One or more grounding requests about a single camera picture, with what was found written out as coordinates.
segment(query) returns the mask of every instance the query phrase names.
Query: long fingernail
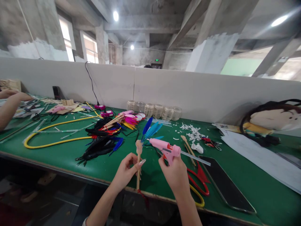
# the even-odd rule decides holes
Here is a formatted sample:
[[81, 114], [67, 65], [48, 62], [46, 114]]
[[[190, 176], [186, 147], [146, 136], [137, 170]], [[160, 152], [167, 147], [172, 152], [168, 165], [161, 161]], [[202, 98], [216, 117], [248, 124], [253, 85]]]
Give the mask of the long fingernail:
[[142, 166], [145, 163], [146, 159], [143, 159], [141, 162], [139, 162], [139, 166]]

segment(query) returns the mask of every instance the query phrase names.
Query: white scraps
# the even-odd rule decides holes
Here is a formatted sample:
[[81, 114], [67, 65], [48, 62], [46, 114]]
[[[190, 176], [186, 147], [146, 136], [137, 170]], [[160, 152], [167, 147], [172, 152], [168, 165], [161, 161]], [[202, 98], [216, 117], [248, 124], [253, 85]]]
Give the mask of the white scraps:
[[184, 125], [184, 123], [182, 123], [182, 126], [180, 128], [184, 129], [184, 130], [189, 130], [189, 129], [191, 130], [191, 133], [186, 133], [186, 135], [189, 136], [190, 141], [192, 141], [192, 140], [200, 141], [202, 139], [202, 137], [205, 136], [198, 132], [201, 128], [194, 128], [193, 125], [188, 126], [188, 125]]

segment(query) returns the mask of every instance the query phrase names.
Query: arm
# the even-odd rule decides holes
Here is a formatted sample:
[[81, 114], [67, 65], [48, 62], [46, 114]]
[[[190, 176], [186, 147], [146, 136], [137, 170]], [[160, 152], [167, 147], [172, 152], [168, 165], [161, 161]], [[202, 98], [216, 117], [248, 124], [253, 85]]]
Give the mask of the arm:
[[9, 124], [20, 102], [28, 100], [32, 100], [32, 97], [21, 92], [8, 97], [7, 101], [0, 108], [0, 131], [4, 130]]
[[182, 225], [202, 225], [195, 202], [190, 193], [187, 167], [181, 157], [174, 157], [172, 166], [166, 166], [163, 157], [161, 157], [159, 164], [176, 198]]
[[121, 161], [111, 185], [107, 188], [88, 217], [86, 221], [87, 226], [105, 225], [116, 196], [127, 186], [133, 175], [145, 162], [145, 159], [141, 162], [137, 162], [137, 160], [137, 155], [130, 153]]

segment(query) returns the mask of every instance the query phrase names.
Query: power cord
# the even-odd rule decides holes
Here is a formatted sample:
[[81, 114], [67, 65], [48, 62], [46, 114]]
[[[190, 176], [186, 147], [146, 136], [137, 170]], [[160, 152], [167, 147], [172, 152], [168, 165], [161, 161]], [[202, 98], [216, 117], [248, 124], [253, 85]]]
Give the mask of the power cord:
[[90, 61], [87, 61], [86, 63], [85, 63], [85, 68], [86, 68], [86, 70], [87, 70], [87, 72], [88, 72], [88, 75], [89, 75], [89, 78], [90, 78], [90, 80], [91, 80], [91, 84], [92, 84], [92, 91], [93, 91], [93, 93], [94, 93], [94, 96], [95, 96], [95, 98], [96, 98], [96, 100], [97, 100], [97, 105], [99, 106], [99, 102], [98, 102], [98, 99], [97, 99], [97, 97], [96, 97], [96, 94], [95, 94], [95, 92], [94, 92], [94, 88], [93, 88], [93, 81], [92, 81], [92, 78], [91, 78], [91, 76], [90, 76], [90, 74], [89, 74], [89, 71], [88, 71], [88, 69], [87, 69], [87, 63], [88, 62], [90, 62]]

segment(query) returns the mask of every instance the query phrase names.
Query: glass jar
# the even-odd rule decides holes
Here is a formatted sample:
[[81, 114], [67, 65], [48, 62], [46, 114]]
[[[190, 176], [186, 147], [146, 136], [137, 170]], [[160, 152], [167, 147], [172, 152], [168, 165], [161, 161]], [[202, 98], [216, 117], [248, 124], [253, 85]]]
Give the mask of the glass jar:
[[144, 113], [144, 102], [137, 102], [136, 111]]
[[135, 111], [135, 107], [136, 107], [136, 101], [129, 100], [126, 105], [126, 110]]
[[172, 120], [173, 121], [177, 121], [181, 118], [182, 116], [182, 108], [179, 107], [173, 107], [173, 116], [172, 116]]
[[163, 105], [155, 105], [154, 106], [154, 113], [153, 117], [154, 118], [160, 118], [163, 112]]
[[144, 114], [146, 117], [151, 117], [154, 113], [154, 105], [153, 104], [146, 104], [144, 107]]
[[164, 107], [163, 113], [162, 113], [162, 119], [170, 121], [173, 116], [173, 107]]

